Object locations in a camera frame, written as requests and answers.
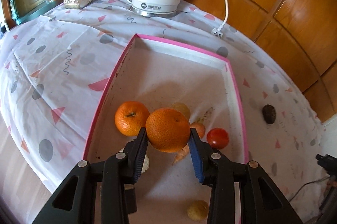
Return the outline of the orange with stem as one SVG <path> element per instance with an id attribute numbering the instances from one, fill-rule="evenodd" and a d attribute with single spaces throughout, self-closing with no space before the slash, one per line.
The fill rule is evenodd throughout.
<path id="1" fill-rule="evenodd" d="M 145 127 L 149 115 L 150 112 L 144 104 L 138 101 L 126 101 L 116 110 L 114 121 L 120 133 L 134 137 L 142 127 Z"/>

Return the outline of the yellow potato in box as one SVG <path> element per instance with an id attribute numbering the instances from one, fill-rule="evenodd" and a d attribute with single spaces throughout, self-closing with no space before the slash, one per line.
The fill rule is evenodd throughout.
<path id="1" fill-rule="evenodd" d="M 182 113 L 186 119 L 190 119 L 191 112 L 188 108 L 188 106 L 184 103 L 174 103 L 170 106 L 172 109 L 175 109 Z"/>

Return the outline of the smooth orange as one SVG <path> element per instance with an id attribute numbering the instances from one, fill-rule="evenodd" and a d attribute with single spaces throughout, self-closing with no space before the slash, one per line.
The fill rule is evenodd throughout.
<path id="1" fill-rule="evenodd" d="M 156 150 L 175 153 L 187 145 L 190 139 L 190 123 L 178 110 L 160 108 L 146 120 L 146 133 Z"/>

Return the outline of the red tomato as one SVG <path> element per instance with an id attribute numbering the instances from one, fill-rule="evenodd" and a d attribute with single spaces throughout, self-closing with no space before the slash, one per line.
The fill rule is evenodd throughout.
<path id="1" fill-rule="evenodd" d="M 207 142 L 215 149 L 221 150 L 227 147 L 229 144 L 229 134 L 222 128 L 211 129 L 207 133 Z"/>

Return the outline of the white patterned tablecloth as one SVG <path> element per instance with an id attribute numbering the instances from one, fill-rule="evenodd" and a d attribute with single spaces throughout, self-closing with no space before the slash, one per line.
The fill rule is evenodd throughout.
<path id="1" fill-rule="evenodd" d="M 132 13 L 126 0 L 82 10 L 60 5 L 1 40 L 1 114 L 18 149 L 53 192 L 80 160 L 107 81 L 135 33 L 201 47 L 229 59 L 246 122 L 248 159 L 261 163 L 302 220 L 318 214 L 315 156 L 324 128 L 299 88 L 265 52 L 230 25 L 189 3 L 171 19 Z M 267 124 L 262 108 L 277 113 Z"/>

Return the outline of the dark eggplant piece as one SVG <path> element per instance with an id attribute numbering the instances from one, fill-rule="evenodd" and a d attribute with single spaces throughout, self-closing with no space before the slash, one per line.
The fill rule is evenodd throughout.
<path id="1" fill-rule="evenodd" d="M 128 214 L 137 212 L 136 191 L 135 186 L 130 184 L 124 185 L 124 193 L 126 198 L 126 209 Z"/>

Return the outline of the cut white vegetable chunk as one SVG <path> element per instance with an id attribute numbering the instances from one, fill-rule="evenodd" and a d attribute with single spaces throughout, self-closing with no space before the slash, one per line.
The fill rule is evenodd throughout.
<path id="1" fill-rule="evenodd" d="M 128 156 L 128 165 L 134 176 L 143 174 L 149 169 L 150 160 L 143 150 L 133 153 L 126 151 L 126 147 L 124 147 L 119 152 L 123 152 Z"/>

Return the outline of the small yellow potato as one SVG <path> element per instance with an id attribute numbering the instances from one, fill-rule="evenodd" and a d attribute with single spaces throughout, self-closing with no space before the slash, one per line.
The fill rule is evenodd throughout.
<path id="1" fill-rule="evenodd" d="M 204 200 L 197 200 L 191 203 L 187 210 L 189 219 L 193 221 L 202 221 L 207 218 L 209 204 Z"/>

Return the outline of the pink shallow box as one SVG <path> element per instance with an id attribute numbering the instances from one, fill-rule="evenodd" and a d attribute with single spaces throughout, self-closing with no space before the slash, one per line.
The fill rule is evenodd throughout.
<path id="1" fill-rule="evenodd" d="M 88 134 L 83 158 L 108 159 L 129 141 L 114 116 L 126 101 L 149 111 L 185 104 L 190 121 L 207 130 L 223 128 L 230 142 L 223 154 L 231 161 L 248 160 L 245 118 L 231 65 L 205 49 L 153 36 L 133 37 L 122 52 L 104 88 Z M 148 147 L 149 169 L 136 183 L 137 211 L 131 223 L 190 223 L 187 209 L 196 200 L 209 201 L 211 189 L 195 177 L 190 156 L 174 162 L 174 154 Z"/>

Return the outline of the dark beetroot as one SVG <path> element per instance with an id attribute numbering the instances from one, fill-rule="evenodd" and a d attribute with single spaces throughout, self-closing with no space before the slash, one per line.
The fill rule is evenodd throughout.
<path id="1" fill-rule="evenodd" d="M 277 117 L 275 108 L 270 104 L 266 104 L 262 108 L 262 115 L 267 124 L 273 124 Z"/>

